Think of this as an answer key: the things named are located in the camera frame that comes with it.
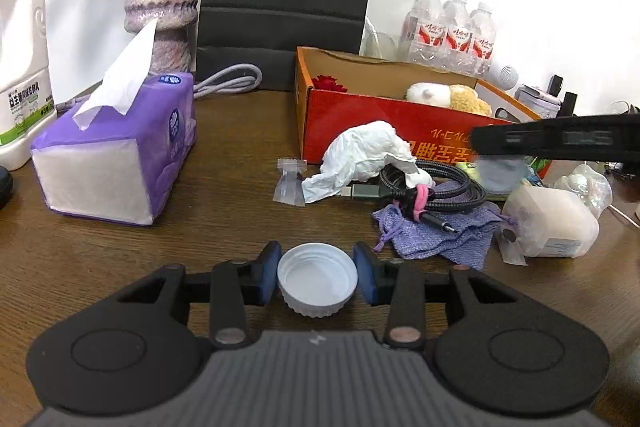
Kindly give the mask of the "purple cloth pouch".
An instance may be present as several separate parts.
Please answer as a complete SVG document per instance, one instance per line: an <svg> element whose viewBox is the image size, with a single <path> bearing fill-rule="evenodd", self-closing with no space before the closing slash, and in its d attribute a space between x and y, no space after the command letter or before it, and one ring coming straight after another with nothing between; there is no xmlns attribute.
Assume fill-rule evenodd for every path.
<svg viewBox="0 0 640 427"><path fill-rule="evenodd" d="M454 227L453 232L439 230L404 217L396 205L387 205L372 213L380 237L373 250L379 253L392 245L404 260L444 257L456 265L482 271L492 238L499 229L515 227L513 218L503 216L492 202L485 202L470 212L442 215Z"/></svg>

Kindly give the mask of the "iridescent plastic bag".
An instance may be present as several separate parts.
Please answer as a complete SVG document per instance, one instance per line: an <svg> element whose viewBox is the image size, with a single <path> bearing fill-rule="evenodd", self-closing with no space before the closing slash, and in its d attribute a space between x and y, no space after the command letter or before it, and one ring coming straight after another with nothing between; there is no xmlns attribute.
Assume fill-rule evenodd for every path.
<svg viewBox="0 0 640 427"><path fill-rule="evenodd" d="M580 164L568 176L561 176L553 187L576 194L596 219L613 202L613 190L608 179L587 164Z"/></svg>

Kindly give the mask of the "white jar lid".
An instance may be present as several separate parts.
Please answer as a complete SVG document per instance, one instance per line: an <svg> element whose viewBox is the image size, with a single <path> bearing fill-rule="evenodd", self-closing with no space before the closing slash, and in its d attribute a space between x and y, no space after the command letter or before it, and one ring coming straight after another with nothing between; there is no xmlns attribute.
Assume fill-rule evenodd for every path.
<svg viewBox="0 0 640 427"><path fill-rule="evenodd" d="M340 311L358 284L352 257L323 243L291 248L280 259L277 276L285 303L295 313L312 319Z"/></svg>

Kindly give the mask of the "translucent cotton swab box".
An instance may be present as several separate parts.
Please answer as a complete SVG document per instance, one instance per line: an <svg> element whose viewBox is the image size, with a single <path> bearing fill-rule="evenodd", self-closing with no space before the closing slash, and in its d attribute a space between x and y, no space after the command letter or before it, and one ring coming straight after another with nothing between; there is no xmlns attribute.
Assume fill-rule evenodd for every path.
<svg viewBox="0 0 640 427"><path fill-rule="evenodd" d="M558 188L522 185L506 199L503 216L527 258L582 257L598 238L598 220L580 198Z"/></svg>

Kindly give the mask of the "white tissue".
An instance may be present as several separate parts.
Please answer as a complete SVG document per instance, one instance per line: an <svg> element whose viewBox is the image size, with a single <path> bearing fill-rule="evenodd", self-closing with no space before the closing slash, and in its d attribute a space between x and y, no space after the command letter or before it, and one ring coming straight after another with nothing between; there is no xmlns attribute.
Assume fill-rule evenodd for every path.
<svg viewBox="0 0 640 427"><path fill-rule="evenodd" d="M388 165L400 170L409 188L435 186L432 176L418 166L410 144L399 138L391 124L377 120L349 128L331 142L320 171L302 182L305 202L335 196L349 183L378 176Z"/></svg>

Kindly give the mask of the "blue snack packet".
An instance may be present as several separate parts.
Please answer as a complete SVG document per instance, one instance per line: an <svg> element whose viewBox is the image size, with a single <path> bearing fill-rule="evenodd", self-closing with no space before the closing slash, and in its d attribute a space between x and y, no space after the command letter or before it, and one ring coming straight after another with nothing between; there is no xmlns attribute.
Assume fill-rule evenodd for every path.
<svg viewBox="0 0 640 427"><path fill-rule="evenodd" d="M529 165L522 156L480 156L475 166L488 195L509 195L529 175Z"/></svg>

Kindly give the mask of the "small clear zip bag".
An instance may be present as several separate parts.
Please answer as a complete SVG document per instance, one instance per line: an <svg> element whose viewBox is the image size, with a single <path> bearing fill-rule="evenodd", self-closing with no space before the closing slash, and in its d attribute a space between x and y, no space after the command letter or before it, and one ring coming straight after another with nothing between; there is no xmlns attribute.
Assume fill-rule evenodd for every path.
<svg viewBox="0 0 640 427"><path fill-rule="evenodd" d="M500 228L496 232L496 242L502 261L506 265L516 265L517 267L526 267L527 262L522 253L520 245L518 245L518 236L511 228Z"/></svg>

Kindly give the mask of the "yellow white plush toy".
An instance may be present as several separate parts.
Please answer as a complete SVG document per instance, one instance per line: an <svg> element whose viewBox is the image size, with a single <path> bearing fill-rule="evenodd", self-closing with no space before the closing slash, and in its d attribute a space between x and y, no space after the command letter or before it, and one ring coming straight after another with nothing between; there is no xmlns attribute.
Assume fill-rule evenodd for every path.
<svg viewBox="0 0 640 427"><path fill-rule="evenodd" d="M458 112L490 117L491 106L477 92L463 84L418 82L406 92L406 100L412 103L457 110Z"/></svg>

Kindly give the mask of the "red artificial rose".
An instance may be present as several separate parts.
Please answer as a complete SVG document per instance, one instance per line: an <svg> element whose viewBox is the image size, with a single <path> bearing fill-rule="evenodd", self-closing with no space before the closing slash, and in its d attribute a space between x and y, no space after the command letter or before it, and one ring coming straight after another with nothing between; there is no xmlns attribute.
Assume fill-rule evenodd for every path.
<svg viewBox="0 0 640 427"><path fill-rule="evenodd" d="M348 89L329 75L318 75L311 79L314 89L346 93Z"/></svg>

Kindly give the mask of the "black box pair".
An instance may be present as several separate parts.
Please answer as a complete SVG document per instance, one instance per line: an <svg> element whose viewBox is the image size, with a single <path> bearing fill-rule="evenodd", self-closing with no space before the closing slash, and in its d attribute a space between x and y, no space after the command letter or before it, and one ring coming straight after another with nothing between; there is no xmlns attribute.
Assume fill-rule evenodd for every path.
<svg viewBox="0 0 640 427"><path fill-rule="evenodd" d="M547 92L548 95L557 98L560 101L559 112L556 114L558 117L570 117L574 115L574 109L577 102L577 94L570 91L563 91L562 89L563 78L559 75L552 75Z"/></svg>

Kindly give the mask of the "small tin box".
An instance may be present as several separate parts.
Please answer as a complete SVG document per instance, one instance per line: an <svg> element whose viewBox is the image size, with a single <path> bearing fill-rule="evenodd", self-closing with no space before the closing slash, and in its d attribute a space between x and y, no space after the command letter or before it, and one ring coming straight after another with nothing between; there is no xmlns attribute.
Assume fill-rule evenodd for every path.
<svg viewBox="0 0 640 427"><path fill-rule="evenodd" d="M555 118L561 108L561 101L558 98L525 84L518 86L515 98L541 118Z"/></svg>

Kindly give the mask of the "small clear plastic wrapper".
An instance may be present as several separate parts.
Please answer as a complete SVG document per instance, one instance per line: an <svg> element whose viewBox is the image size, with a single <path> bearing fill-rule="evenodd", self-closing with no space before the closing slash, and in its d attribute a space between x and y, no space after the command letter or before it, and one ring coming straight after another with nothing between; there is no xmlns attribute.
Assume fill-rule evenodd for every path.
<svg viewBox="0 0 640 427"><path fill-rule="evenodd" d="M273 193L273 202L304 207L303 173L307 169L307 161L294 158L279 158L277 168L280 179Z"/></svg>

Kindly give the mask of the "white astronaut speaker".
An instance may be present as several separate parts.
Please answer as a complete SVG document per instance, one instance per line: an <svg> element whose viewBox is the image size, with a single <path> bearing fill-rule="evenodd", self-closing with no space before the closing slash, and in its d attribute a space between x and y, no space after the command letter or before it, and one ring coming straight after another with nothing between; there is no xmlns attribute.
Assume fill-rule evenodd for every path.
<svg viewBox="0 0 640 427"><path fill-rule="evenodd" d="M484 72L483 78L502 91L512 90L518 85L518 72L511 65L492 63Z"/></svg>

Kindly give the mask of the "red orange cardboard box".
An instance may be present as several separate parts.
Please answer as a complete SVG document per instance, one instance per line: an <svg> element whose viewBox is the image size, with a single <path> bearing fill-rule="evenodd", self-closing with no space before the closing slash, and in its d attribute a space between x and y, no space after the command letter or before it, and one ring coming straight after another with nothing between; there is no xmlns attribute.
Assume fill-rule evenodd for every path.
<svg viewBox="0 0 640 427"><path fill-rule="evenodd" d="M329 75L348 91L314 89L311 79ZM391 124L420 159L457 164L473 157L469 134L475 127L527 122L539 116L510 95L481 79L412 63L378 60L300 46L295 66L299 155L322 163L324 152L343 131L382 120ZM417 82L465 84L489 103L490 117L408 102Z"/></svg>

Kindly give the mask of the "right water bottle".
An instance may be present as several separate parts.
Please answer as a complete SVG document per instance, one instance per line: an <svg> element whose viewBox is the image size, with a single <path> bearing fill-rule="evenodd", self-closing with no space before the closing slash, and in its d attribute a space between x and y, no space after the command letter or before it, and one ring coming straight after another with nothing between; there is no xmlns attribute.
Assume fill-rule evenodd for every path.
<svg viewBox="0 0 640 427"><path fill-rule="evenodd" d="M492 14L484 3L471 13L473 25L472 55L474 76L483 77L491 65L496 40L496 28Z"/></svg>

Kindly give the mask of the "water bottle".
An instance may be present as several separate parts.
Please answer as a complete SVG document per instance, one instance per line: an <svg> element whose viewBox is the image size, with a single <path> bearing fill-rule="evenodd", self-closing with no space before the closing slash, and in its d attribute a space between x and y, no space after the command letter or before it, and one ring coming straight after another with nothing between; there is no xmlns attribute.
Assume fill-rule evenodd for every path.
<svg viewBox="0 0 640 427"><path fill-rule="evenodd" d="M445 12L440 0L414 0L402 25L398 44L401 62L437 67L446 34Z"/></svg>
<svg viewBox="0 0 640 427"><path fill-rule="evenodd" d="M445 68L450 72L469 75L472 72L471 44L473 23L465 0L448 0L444 4L446 32L444 47Z"/></svg>
<svg viewBox="0 0 640 427"><path fill-rule="evenodd" d="M483 77L491 65L496 40L496 28L492 14L484 3L471 13L473 25L472 55L474 76Z"/></svg>

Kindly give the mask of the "purple tissue pack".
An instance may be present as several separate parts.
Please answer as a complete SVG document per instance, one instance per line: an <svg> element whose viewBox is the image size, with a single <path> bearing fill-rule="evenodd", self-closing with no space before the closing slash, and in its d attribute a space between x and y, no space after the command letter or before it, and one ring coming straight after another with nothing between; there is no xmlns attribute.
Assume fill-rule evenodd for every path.
<svg viewBox="0 0 640 427"><path fill-rule="evenodd" d="M150 72L151 20L99 87L32 142L47 206L64 215L152 225L195 141L193 77Z"/></svg>

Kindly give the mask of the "middle water bottle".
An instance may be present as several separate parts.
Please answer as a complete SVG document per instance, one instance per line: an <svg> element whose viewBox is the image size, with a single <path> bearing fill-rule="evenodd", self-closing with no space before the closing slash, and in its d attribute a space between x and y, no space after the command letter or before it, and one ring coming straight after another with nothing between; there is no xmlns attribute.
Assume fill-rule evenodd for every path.
<svg viewBox="0 0 640 427"><path fill-rule="evenodd" d="M445 68L450 72L469 75L472 72L471 44L473 23L465 0L448 0L444 4L446 32L444 47Z"/></svg>

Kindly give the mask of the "left water bottle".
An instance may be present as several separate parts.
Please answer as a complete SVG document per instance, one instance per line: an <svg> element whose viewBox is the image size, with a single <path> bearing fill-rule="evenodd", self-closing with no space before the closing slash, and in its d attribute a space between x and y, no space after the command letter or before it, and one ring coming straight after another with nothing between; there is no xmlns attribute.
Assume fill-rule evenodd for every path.
<svg viewBox="0 0 640 427"><path fill-rule="evenodd" d="M402 25L398 44L401 62L437 67L446 34L445 12L440 0L414 0Z"/></svg>

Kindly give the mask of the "glass cup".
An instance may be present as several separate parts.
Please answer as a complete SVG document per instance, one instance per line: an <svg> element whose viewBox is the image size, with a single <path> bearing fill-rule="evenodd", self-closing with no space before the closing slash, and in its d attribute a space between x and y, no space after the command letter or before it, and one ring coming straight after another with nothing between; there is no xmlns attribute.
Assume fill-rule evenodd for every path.
<svg viewBox="0 0 640 427"><path fill-rule="evenodd" d="M364 19L359 54L384 61L396 61L398 57L398 37L378 31L366 17Z"/></svg>

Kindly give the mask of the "black remote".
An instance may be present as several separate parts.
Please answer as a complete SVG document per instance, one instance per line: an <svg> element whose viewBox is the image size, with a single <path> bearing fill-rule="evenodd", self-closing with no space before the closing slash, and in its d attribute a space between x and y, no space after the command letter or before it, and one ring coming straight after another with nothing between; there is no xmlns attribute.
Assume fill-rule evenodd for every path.
<svg viewBox="0 0 640 427"><path fill-rule="evenodd" d="M13 176L9 170L0 167L0 208L3 208L10 199L13 191Z"/></svg>

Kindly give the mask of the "white detergent jug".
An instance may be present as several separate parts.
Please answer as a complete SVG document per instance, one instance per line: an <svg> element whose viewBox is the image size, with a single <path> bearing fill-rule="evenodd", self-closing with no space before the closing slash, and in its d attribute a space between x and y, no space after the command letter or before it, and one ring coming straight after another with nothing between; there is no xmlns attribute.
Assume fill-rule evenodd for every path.
<svg viewBox="0 0 640 427"><path fill-rule="evenodd" d="M55 121L44 0L1 0L1 166L32 157L35 137Z"/></svg>

